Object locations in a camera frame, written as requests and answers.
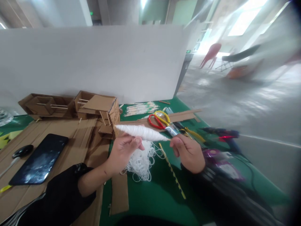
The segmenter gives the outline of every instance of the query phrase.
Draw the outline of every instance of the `black sleeve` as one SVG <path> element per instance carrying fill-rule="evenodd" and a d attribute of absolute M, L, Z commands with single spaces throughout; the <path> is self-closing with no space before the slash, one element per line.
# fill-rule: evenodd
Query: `black sleeve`
<path fill-rule="evenodd" d="M 43 198 L 33 201 L 18 225 L 65 225 L 73 223 L 94 201 L 96 192 L 83 198 L 77 182 L 92 170 L 84 163 L 73 165 L 55 176 L 47 185 Z"/>
<path fill-rule="evenodd" d="M 279 223 L 271 208 L 253 192 L 209 167 L 192 174 L 181 164 L 193 190 L 212 210 L 214 221 L 220 225 L 276 225 Z"/>

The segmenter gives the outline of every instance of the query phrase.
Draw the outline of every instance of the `scissors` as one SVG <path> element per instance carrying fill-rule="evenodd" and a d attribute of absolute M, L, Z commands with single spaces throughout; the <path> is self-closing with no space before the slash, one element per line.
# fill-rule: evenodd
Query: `scissors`
<path fill-rule="evenodd" d="M 166 117 L 167 121 L 163 120 L 161 117 L 156 115 L 157 112 L 162 113 Z M 158 126 L 151 122 L 151 117 L 152 116 L 154 116 L 154 118 L 158 122 L 158 124 L 159 124 Z M 155 111 L 154 114 L 149 115 L 148 121 L 149 121 L 151 126 L 157 128 L 157 129 L 160 129 L 160 130 L 166 130 L 172 137 L 174 137 L 175 135 L 178 134 L 178 132 L 176 132 L 175 129 L 173 128 L 173 125 L 171 124 L 168 115 L 163 111 Z"/>

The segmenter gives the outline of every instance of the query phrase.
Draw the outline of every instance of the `smartphone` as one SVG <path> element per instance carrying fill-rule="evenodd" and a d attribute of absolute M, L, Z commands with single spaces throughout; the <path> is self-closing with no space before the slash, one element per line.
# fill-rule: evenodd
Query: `smartphone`
<path fill-rule="evenodd" d="M 42 184 L 67 143 L 68 137 L 48 134 L 10 180 L 9 185 Z"/>

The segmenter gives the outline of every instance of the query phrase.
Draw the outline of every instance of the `pink chair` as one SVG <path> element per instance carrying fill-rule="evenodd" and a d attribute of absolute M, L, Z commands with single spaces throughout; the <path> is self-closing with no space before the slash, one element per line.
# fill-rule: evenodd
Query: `pink chair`
<path fill-rule="evenodd" d="M 215 43 L 212 46 L 210 46 L 208 53 L 206 54 L 205 58 L 203 59 L 200 67 L 203 68 L 205 66 L 205 64 L 207 63 L 207 61 L 212 60 L 211 64 L 209 65 L 209 67 L 213 67 L 215 61 L 216 61 L 216 55 L 218 54 L 220 48 L 222 47 L 222 44 L 220 43 Z"/>

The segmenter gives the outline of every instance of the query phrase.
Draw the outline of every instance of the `floor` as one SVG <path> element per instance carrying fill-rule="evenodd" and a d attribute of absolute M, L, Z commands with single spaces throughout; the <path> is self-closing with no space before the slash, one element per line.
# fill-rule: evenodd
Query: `floor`
<path fill-rule="evenodd" d="M 301 62 L 276 81 L 225 78 L 219 57 L 199 66 L 195 54 L 177 96 L 212 127 L 238 130 L 236 142 L 250 161 L 292 199 L 301 160 Z"/>

